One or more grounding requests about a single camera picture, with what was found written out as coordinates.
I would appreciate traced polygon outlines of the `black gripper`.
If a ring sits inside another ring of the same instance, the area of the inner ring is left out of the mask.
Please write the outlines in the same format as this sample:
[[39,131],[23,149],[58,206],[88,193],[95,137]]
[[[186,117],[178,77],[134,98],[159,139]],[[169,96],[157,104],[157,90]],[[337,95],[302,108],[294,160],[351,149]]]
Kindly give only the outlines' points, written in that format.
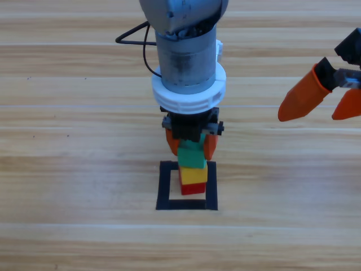
[[218,121],[219,108],[213,107],[207,111],[196,114],[181,114],[171,112],[160,107],[161,112],[166,112],[162,127],[166,131],[166,140],[172,153],[178,155],[180,139],[199,142],[202,134],[204,139],[204,156],[211,160],[218,143],[218,136],[224,131],[223,121]]
[[[358,70],[334,69],[326,57],[287,92],[278,110],[279,121],[285,122],[308,115],[336,87],[360,88],[360,28],[352,31],[338,46],[336,54]],[[360,89],[350,89],[340,100],[333,120],[360,116]]]

